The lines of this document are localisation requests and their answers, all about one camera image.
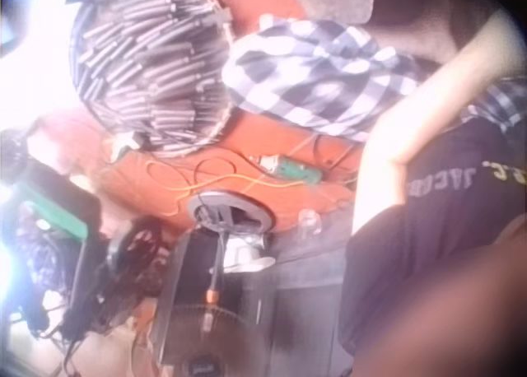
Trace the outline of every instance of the wire basket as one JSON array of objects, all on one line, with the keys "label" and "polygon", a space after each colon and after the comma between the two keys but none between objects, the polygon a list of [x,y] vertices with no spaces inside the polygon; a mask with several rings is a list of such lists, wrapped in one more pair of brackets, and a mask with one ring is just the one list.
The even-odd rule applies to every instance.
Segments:
[{"label": "wire basket", "polygon": [[217,0],[91,0],[70,39],[84,105],[158,158],[217,141],[231,116],[221,69],[234,40]]}]

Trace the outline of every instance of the plaid fabric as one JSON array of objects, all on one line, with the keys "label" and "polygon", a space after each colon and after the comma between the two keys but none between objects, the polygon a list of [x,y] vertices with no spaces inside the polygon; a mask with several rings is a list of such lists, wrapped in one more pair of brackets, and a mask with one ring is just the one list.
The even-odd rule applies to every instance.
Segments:
[{"label": "plaid fabric", "polygon": [[[241,109],[270,114],[319,133],[364,142],[376,118],[429,75],[419,62],[381,49],[362,29],[334,21],[263,16],[261,31],[235,42],[222,77]],[[460,113],[502,131],[527,107],[527,79],[491,86]]]}]

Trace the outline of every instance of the yellow wire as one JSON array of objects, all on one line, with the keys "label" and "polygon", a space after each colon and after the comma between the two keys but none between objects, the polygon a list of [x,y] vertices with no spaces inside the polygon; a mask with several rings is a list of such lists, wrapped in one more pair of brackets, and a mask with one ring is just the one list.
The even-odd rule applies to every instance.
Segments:
[{"label": "yellow wire", "polygon": [[155,179],[153,177],[152,173],[150,172],[150,167],[152,165],[163,165],[165,167],[170,168],[172,171],[177,172],[178,175],[180,175],[182,177],[183,177],[183,175],[174,166],[169,165],[169,164],[167,164],[165,162],[162,162],[162,161],[147,161],[145,163],[145,169],[146,169],[150,179],[153,182],[155,182],[158,186],[162,187],[165,190],[170,190],[171,192],[189,192],[189,191],[193,191],[195,189],[204,188],[204,187],[206,187],[208,185],[215,184],[216,182],[223,181],[224,179],[229,179],[229,178],[245,179],[245,180],[247,180],[249,182],[252,182],[254,184],[258,184],[258,185],[262,185],[262,186],[268,186],[270,188],[278,188],[278,189],[292,188],[294,186],[305,185],[305,183],[303,181],[290,182],[290,183],[287,183],[287,184],[273,184],[273,183],[270,183],[270,182],[261,181],[261,180],[256,179],[256,178],[249,177],[248,175],[225,174],[225,175],[219,175],[216,178],[209,179],[209,180],[201,182],[199,184],[194,184],[194,185],[190,185],[190,186],[184,186],[182,188],[174,188],[174,187],[171,187],[169,185],[162,184],[161,182],[159,182],[157,179]]}]

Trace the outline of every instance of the orange surface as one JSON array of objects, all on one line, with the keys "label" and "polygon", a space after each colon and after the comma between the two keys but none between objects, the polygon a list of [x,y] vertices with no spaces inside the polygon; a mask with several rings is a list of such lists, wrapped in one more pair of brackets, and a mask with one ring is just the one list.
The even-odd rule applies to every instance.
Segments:
[{"label": "orange surface", "polygon": [[[257,30],[259,16],[264,13],[303,16],[296,0],[222,1],[231,8],[235,29],[240,34]],[[271,118],[237,112],[228,123],[217,147],[165,161],[177,165],[177,170],[167,165],[153,165],[148,173],[147,164],[151,157],[136,152],[128,154],[116,166],[105,167],[104,161],[109,155],[108,142],[105,142],[105,135],[102,135],[98,123],[83,108],[70,114],[49,116],[44,128],[53,140],[64,146],[70,160],[76,161],[92,178],[99,181],[106,192],[139,211],[163,216],[180,230],[193,224],[185,210],[185,201],[191,192],[174,189],[235,172],[274,184],[284,184],[263,175],[247,158],[283,154],[327,168],[349,145],[344,140],[324,136],[317,146],[317,156],[322,161],[317,161],[313,133]],[[94,145],[101,145],[101,148],[94,148]],[[207,186],[207,189],[229,189],[259,200],[274,212],[277,218],[275,229],[285,230],[297,223],[298,212],[303,208],[325,213],[352,201],[354,193],[337,182],[349,178],[350,173],[357,168],[359,155],[359,151],[350,153],[332,170],[327,182],[316,186],[270,188],[246,179],[227,178]]]}]

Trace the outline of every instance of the black t-shirt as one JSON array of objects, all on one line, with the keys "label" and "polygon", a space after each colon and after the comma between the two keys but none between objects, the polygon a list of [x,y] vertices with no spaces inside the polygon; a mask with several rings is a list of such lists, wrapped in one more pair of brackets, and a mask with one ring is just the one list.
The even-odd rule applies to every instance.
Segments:
[{"label": "black t-shirt", "polygon": [[491,244],[525,213],[527,174],[485,119],[441,134],[408,167],[407,202],[366,223],[347,247],[340,339],[351,354],[397,303],[412,277]]}]

